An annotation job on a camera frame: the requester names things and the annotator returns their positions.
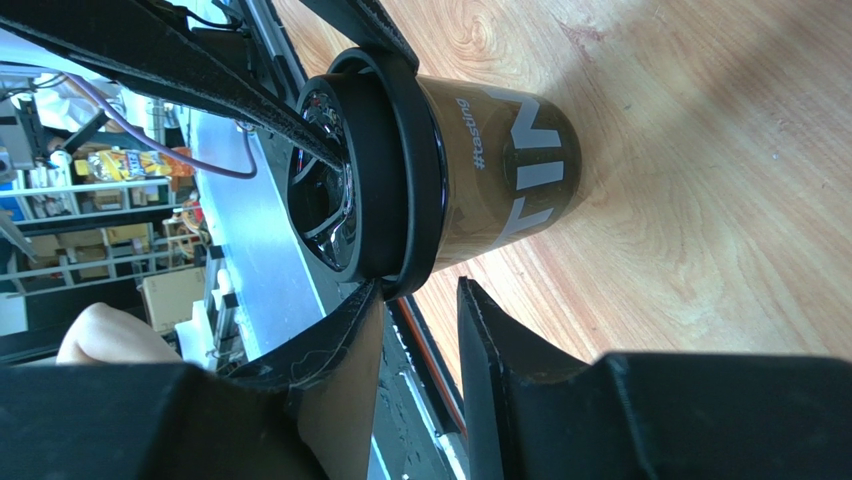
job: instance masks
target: white letter logo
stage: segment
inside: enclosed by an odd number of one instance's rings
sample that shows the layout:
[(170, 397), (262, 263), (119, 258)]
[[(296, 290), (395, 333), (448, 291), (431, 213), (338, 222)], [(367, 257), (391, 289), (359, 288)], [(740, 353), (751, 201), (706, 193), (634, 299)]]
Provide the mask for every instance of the white letter logo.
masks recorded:
[(520, 150), (522, 148), (562, 146), (562, 142), (559, 140), (559, 133), (556, 130), (537, 130), (532, 128), (535, 117), (538, 115), (538, 107), (540, 106), (534, 98), (530, 98), (522, 93), (498, 90), (496, 88), (486, 88), (485, 93), (497, 100), (518, 102), (521, 104), (521, 109), (518, 111), (515, 123), (512, 124), (512, 142), (514, 142), (515, 148)]
[[(527, 148), (553, 148), (562, 146), (562, 141), (559, 140), (559, 132), (556, 130), (532, 128), (540, 107), (538, 101), (534, 98), (522, 93), (496, 88), (485, 88), (484, 90), (491, 98), (521, 104), (518, 116), (515, 118), (515, 123), (512, 124), (511, 130), (512, 143), (515, 145), (515, 149), (523, 150)], [(563, 161), (520, 166), (517, 170), (515, 190), (519, 191), (539, 185), (559, 182), (565, 176), (564, 167), (565, 162)], [(506, 243), (510, 235), (540, 225), (550, 218), (550, 214), (553, 213), (552, 208), (521, 218), (521, 212), (524, 209), (526, 199), (527, 197), (516, 198), (512, 203), (512, 211), (509, 213), (506, 226), (503, 227), (500, 236), (494, 241), (492, 248)]]

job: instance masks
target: blue surface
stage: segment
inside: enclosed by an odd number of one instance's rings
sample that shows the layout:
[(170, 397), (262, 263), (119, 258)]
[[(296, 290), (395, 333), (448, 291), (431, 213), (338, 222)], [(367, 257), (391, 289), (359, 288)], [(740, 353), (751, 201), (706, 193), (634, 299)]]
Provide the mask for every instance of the blue surface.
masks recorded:
[[(12, 184), (4, 183), (0, 185), (0, 190), (12, 190)], [(14, 198), (0, 198), (0, 210), (9, 210), (12, 212), (13, 222), (24, 220), (24, 212), (21, 211), (18, 201)]]

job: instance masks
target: shelf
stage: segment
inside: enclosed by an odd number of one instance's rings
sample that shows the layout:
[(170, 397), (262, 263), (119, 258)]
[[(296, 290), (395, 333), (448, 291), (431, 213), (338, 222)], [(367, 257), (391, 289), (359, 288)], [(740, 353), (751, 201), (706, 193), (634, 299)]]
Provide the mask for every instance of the shelf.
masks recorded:
[(82, 213), (80, 215), (61, 215), (58, 217), (45, 217), (45, 218), (37, 218), (35, 220), (21, 220), (15, 222), (15, 225), (33, 225), (37, 223), (45, 223), (45, 222), (53, 222), (57, 220), (71, 220), (78, 218), (95, 218), (95, 217), (107, 217), (110, 215), (118, 215), (120, 213), (136, 213), (136, 212), (152, 212), (155, 210), (168, 210), (174, 208), (180, 208), (181, 205), (154, 205), (150, 207), (131, 207), (131, 208), (123, 208), (120, 210), (105, 210), (103, 212), (94, 212), (94, 213)]

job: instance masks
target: cardboard box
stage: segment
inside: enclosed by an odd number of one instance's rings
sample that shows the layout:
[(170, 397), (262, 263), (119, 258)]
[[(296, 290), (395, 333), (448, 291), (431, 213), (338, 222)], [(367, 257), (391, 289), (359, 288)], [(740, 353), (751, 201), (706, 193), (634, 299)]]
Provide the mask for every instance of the cardboard box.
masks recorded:
[(59, 266), (59, 255), (38, 255), (35, 259), (28, 258), (27, 266), (30, 270), (41, 270)]
[(121, 190), (98, 190), (93, 193), (92, 202), (98, 210), (121, 210)]
[(39, 257), (52, 257), (56, 251), (62, 248), (56, 235), (41, 235), (30, 237), (30, 245)]
[(204, 282), (204, 267), (146, 277), (142, 297), (154, 331), (169, 333), (175, 324), (190, 320), (192, 302), (204, 299)]
[(59, 245), (62, 248), (90, 247), (92, 245), (104, 244), (104, 237), (100, 230), (60, 233), (58, 237)]
[(145, 193), (145, 187), (131, 188), (130, 198), (134, 207), (144, 207), (148, 205), (148, 195)]
[(136, 225), (122, 225), (120, 227), (109, 227), (106, 229), (107, 242), (110, 245), (127, 242), (134, 238), (144, 239), (148, 244), (148, 224), (138, 223)]
[[(106, 248), (102, 245), (91, 247), (68, 248), (65, 250), (66, 255), (72, 263), (89, 263), (106, 260)], [(81, 279), (108, 277), (109, 268), (105, 266), (81, 268), (77, 270)]]

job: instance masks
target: metal shelving rack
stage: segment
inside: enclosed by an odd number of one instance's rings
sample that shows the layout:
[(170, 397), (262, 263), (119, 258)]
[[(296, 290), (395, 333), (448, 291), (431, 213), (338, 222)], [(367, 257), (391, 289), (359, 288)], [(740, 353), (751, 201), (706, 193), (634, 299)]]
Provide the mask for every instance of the metal shelving rack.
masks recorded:
[[(0, 190), (0, 198), (14, 198), (17, 201), (18, 207), (23, 212), (24, 220), (18, 220), (16, 225), (31, 225), (43, 222), (52, 222), (57, 220), (75, 220), (83, 218), (104, 217), (109, 215), (118, 215), (128, 212), (148, 212), (154, 210), (169, 210), (178, 208), (181, 205), (177, 204), (176, 193), (169, 189), (168, 201), (162, 205), (133, 207), (130, 201), (130, 189), (136, 187), (158, 187), (160, 185), (168, 185), (168, 178), (152, 178), (146, 180), (134, 180), (130, 182), (115, 182), (115, 183), (94, 183), (86, 185), (68, 185), (62, 187), (47, 187), (47, 188), (26, 188), (25, 173), (18, 172), (18, 179), (15, 182), (15, 188), (12, 190)], [(91, 213), (82, 213), (80, 204), (77, 200), (77, 193), (95, 192), (100, 190), (120, 190), (121, 191), (121, 208), (115, 210), (103, 210)], [(36, 195), (56, 195), (68, 194), (70, 198), (71, 214), (57, 215), (39, 218), (33, 213), (28, 197)]]
[[(58, 267), (42, 268), (37, 270), (18, 271), (17, 256), (20, 255), (20, 253), (16, 252), (9, 260), (9, 273), (5, 275), (0, 275), (0, 282), (11, 281), (17, 289), (16, 296), (29, 296), (39, 295), (42, 293), (58, 292), (61, 290), (68, 290), (71, 288), (82, 286), (100, 285), (104, 283), (116, 282), (119, 280), (141, 279), (143, 277), (164, 273), (166, 271), (166, 268), (163, 267), (162, 269), (158, 270), (157, 261), (160, 259), (168, 259), (172, 252), (170, 252), (168, 249), (163, 251), (156, 250), (158, 247), (166, 245), (168, 240), (165, 238), (154, 238), (154, 228), (153, 225), (150, 223), (148, 224), (148, 238), (150, 239), (149, 253), (116, 256), (114, 253), (113, 246), (109, 244), (106, 239), (106, 234), (104, 233), (103, 246), (106, 251), (106, 259), (94, 262), (71, 263), (67, 255), (61, 255), (59, 257), (60, 265)], [(116, 266), (124, 263), (131, 263), (132, 272), (129, 274), (120, 275)], [(104, 278), (96, 278), (81, 282), (75, 281), (74, 275), (72, 274), (73, 271), (96, 267), (106, 267), (108, 272), (107, 276)], [(28, 290), (26, 288), (25, 282), (22, 281), (26, 278), (45, 277), (57, 274), (61, 275), (64, 285)]]

